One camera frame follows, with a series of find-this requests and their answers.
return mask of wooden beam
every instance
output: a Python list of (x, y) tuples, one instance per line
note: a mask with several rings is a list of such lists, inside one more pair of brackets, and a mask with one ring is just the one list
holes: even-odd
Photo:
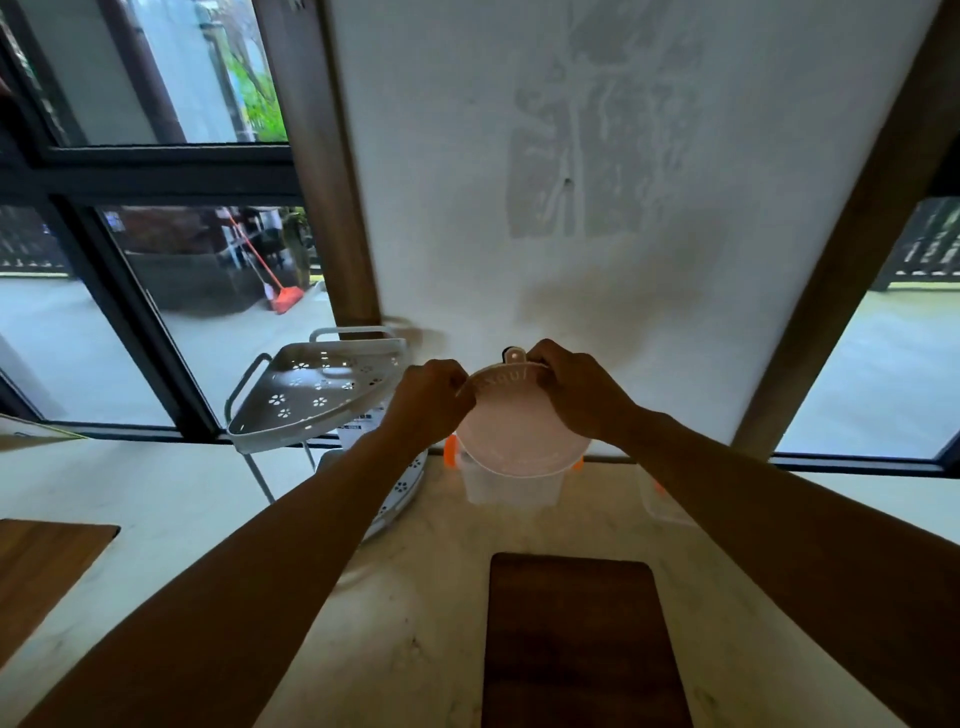
[(380, 304), (321, 0), (253, 0), (338, 326)]
[(960, 132), (960, 0), (944, 0), (754, 392), (733, 447), (766, 459)]

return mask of plastic lid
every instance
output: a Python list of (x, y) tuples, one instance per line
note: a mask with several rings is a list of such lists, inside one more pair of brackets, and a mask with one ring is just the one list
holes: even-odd
[(489, 471), (510, 477), (561, 473), (580, 460), (590, 440), (567, 429), (537, 385), (542, 364), (526, 361), (523, 349), (504, 352), (506, 364), (470, 377), (476, 406), (457, 437), (461, 447)]

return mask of orange clip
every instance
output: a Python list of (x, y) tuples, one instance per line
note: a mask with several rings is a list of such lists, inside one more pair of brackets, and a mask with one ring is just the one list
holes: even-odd
[(450, 435), (444, 442), (444, 465), (448, 468), (457, 467), (457, 436)]

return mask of hand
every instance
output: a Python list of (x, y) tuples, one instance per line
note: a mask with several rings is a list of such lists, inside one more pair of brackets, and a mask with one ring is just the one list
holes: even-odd
[(538, 376), (538, 384), (564, 425), (611, 445), (629, 436), (632, 418), (640, 408), (596, 359), (588, 353), (568, 352), (550, 339), (539, 342), (527, 359), (549, 367)]
[(416, 452), (441, 441), (473, 409), (473, 390), (465, 387), (467, 372), (453, 359), (430, 359), (407, 367), (380, 428), (386, 428)]

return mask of glass pane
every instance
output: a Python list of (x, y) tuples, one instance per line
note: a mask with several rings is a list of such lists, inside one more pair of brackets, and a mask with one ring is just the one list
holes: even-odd
[(302, 207), (101, 212), (218, 417), (258, 354), (335, 326)]
[(0, 372), (46, 420), (172, 425), (57, 238), (0, 206)]
[(251, 0), (16, 0), (2, 20), (61, 146), (287, 139)]
[(907, 222), (779, 452), (934, 458), (960, 430), (960, 198)]

